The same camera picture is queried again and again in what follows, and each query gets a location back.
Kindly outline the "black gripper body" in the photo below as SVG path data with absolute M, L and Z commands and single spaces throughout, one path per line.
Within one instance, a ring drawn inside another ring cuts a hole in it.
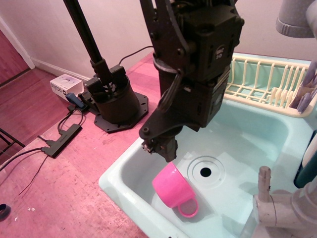
M 223 74 L 207 83 L 185 81 L 167 110 L 158 104 L 139 136 L 147 143 L 157 143 L 174 138 L 184 126 L 194 131 L 206 127 L 221 107 L 229 73 L 226 67 Z

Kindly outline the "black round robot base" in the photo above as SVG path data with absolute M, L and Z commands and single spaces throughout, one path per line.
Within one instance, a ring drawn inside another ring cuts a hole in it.
M 78 97 L 95 115 L 94 124 L 106 133 L 133 128 L 149 112 L 148 97 L 134 92 L 123 66 L 110 69 L 112 94 L 97 76 L 84 83 L 85 91 Z

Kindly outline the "black second robot arm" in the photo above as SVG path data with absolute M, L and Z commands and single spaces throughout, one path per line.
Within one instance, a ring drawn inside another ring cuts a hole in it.
M 112 82 L 112 74 L 105 59 L 101 56 L 79 2 L 77 0 L 64 0 L 63 2 L 90 56 L 91 65 L 97 77 L 102 85 Z

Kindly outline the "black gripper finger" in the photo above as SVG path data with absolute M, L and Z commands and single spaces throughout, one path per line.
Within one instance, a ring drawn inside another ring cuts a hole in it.
M 178 143 L 175 136 L 159 138 L 158 153 L 167 163 L 172 162 L 177 157 Z
M 159 153 L 161 151 L 160 142 L 157 139 L 144 140 L 142 148 L 150 154 Z

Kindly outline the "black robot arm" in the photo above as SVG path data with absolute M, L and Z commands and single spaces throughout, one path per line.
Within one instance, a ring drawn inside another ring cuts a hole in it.
M 244 19 L 233 0 L 143 0 L 161 97 L 140 129 L 143 148 L 176 158 L 184 126 L 206 127 L 219 111 Z

